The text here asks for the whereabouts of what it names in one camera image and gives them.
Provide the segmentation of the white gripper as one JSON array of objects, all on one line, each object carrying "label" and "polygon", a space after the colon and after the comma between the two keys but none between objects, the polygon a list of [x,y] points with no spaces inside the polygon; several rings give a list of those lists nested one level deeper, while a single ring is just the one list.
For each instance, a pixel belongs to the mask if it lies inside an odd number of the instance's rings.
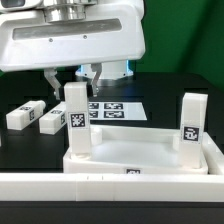
[{"label": "white gripper", "polygon": [[43,0],[36,8],[0,12],[0,70],[45,69],[59,100],[55,68],[96,63],[96,97],[101,63],[144,55],[144,11],[144,0]]}]

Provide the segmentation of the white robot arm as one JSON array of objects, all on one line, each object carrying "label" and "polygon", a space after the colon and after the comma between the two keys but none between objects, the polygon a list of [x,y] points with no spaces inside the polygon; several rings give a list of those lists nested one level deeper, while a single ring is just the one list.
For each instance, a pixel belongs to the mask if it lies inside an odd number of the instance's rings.
[{"label": "white robot arm", "polygon": [[98,85],[130,77],[142,58],[144,0],[0,0],[0,71],[42,69],[54,89],[61,67]]}]

